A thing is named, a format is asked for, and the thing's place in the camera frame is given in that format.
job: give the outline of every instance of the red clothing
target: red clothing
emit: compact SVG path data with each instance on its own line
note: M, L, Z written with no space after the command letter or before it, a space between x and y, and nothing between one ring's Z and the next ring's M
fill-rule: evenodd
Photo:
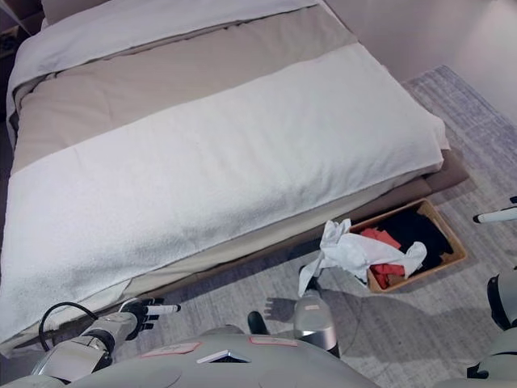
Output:
M389 235L389 233L385 230L380 232L377 229L368 228L361 232L361 236L373 238L374 240L382 241L383 243L386 243L388 245L391 245L395 249L399 249L401 247L401 244L399 244L393 237Z
M367 228L361 232L361 235L368 238L373 238L374 240L382 241L388 245L391 245L395 249L399 249L401 244L399 244L393 237L389 235L389 233L385 230L379 231L373 228ZM382 289L386 289L389 287L389 278L388 275L398 275L404 276L404 267L398 264L377 264L372 265L370 267L372 270L373 276L376 278L377 283Z
M386 289L389 286L388 275L405 275L404 267L398 264L377 264L372 265L370 269L382 289Z

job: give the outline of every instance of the bed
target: bed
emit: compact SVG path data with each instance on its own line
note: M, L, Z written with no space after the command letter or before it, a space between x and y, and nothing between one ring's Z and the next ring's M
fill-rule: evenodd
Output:
M466 178L317 1L111 0L26 41L9 91L6 355L54 303L163 292Z

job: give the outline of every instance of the rug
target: rug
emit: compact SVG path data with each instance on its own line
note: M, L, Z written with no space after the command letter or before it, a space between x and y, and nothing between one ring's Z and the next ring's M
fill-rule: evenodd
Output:
M405 84L447 124L448 139L471 179L430 197L468 251L468 259L387 295L368 292L351 275L326 270L323 298L338 328L341 358L383 387L424 387L480 361L499 333L485 295L488 279L517 264L517 222L477 225L472 216L509 205L517 195L517 128L448 67ZM227 323L247 330L263 313L272 333L290 336L298 268L317 242L222 272L168 293L181 312L160 318L116 353L116 360L187 339Z

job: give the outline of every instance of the beige blanket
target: beige blanket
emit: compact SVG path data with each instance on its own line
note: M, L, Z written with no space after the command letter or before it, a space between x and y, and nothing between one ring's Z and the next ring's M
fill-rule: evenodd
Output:
M49 75L21 102L13 173L151 113L354 42L313 6Z

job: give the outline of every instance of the label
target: label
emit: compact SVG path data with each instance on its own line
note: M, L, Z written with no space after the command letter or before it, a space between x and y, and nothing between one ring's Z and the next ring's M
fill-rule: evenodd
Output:
M250 337L250 342L255 345L298 346L294 339L276 337Z
M187 342L185 344L168 345L164 346L163 348L151 350L146 354L142 354L141 357L166 356L168 354L187 354L193 352L200 345L201 342Z

